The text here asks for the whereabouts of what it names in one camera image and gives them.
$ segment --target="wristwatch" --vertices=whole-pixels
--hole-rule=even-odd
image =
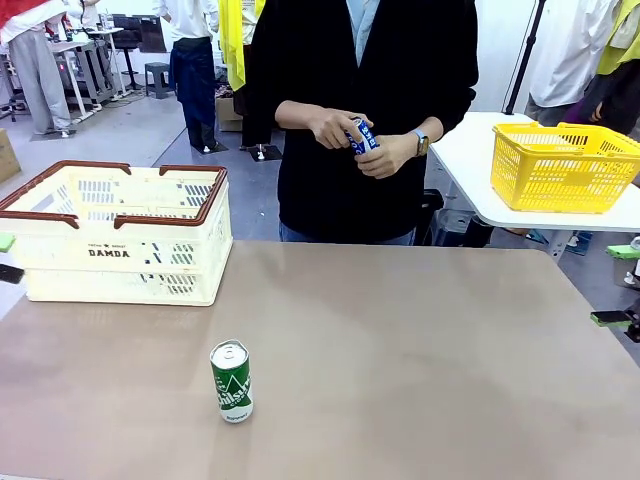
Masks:
[[[429,146],[431,145],[431,140],[429,137],[424,134],[422,130],[416,128],[413,133],[418,135],[420,141],[418,142],[418,153],[416,157],[424,157],[427,153],[429,153]]]

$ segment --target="cable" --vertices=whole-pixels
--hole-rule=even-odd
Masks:
[[[84,12],[86,10],[84,0],[80,0],[80,3],[82,4],[82,13],[80,14],[80,28],[82,29],[82,31],[85,33],[87,37],[91,38],[91,35],[89,35],[89,32],[87,32],[87,29],[84,27]]]
[[[529,21],[527,22],[527,29],[524,32],[524,37],[522,39],[522,45],[520,45],[520,51],[518,52],[518,58],[516,59],[516,65],[513,67],[513,73],[511,74],[511,80],[509,80],[509,86],[507,87],[507,92],[504,94],[504,100],[502,101],[502,109],[504,112],[507,98],[509,97],[509,92],[511,92],[511,86],[513,85],[513,79],[516,76],[516,72],[518,71],[518,66],[520,65],[520,58],[522,57],[522,51],[524,50],[524,46],[527,43],[527,38],[529,37],[529,29],[531,28],[531,22],[533,21],[533,16],[536,12],[536,4],[537,0],[533,1],[533,7],[531,8],[531,15],[529,15]]]

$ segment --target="cardboard box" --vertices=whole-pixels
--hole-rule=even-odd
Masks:
[[[0,183],[20,172],[20,164],[13,151],[7,131],[0,129]]]
[[[242,117],[233,110],[233,98],[216,98],[216,115],[221,132],[242,131]]]

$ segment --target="soda can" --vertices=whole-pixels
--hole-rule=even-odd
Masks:
[[[228,340],[211,351],[210,359],[222,418],[244,422],[253,413],[249,352],[239,341]]]
[[[376,138],[373,136],[373,132],[369,129],[369,125],[367,125],[367,122],[365,122],[361,118],[353,118],[352,120],[362,134],[362,142],[358,143],[349,132],[345,132],[347,134],[347,138],[351,142],[351,147],[353,148],[355,154],[364,155],[374,148],[378,148],[380,145],[378,145],[378,142],[376,142]]]

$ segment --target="white table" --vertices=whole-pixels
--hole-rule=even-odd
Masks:
[[[509,208],[491,187],[495,134],[499,123],[529,123],[525,115],[468,113],[464,121],[442,141],[432,145],[451,176],[450,197],[460,191],[478,216],[490,225],[508,228],[554,230],[549,254],[559,261],[575,230],[640,232],[640,189],[629,185],[618,203],[605,214],[518,212]]]
[[[84,103],[82,101],[82,95],[80,94],[80,89],[78,88],[78,80],[76,79],[76,74],[73,71],[71,66],[71,57],[72,50],[75,50],[76,47],[83,47],[88,42],[58,42],[51,43],[51,51],[53,53],[59,53],[64,56],[65,62],[67,64],[67,71],[69,72],[69,77],[71,77],[71,85],[73,86],[73,92],[76,95],[76,100],[78,101],[78,108],[80,109],[80,117],[75,118],[73,120],[74,124],[78,124],[87,118],[91,117],[95,114],[95,110],[87,112],[86,108],[84,108]]]
[[[127,87],[124,86],[124,80],[122,79],[122,73],[120,72],[120,67],[118,67],[118,60],[116,59],[116,55],[118,52],[116,51],[116,44],[113,41],[113,34],[123,31],[124,28],[109,28],[107,30],[92,30],[89,32],[89,36],[101,36],[107,37],[109,43],[111,44],[111,56],[113,57],[113,64],[116,67],[116,73],[118,74],[118,79],[120,80],[120,92],[113,96],[114,100],[120,100],[121,98],[126,97],[132,91],[127,90]]]

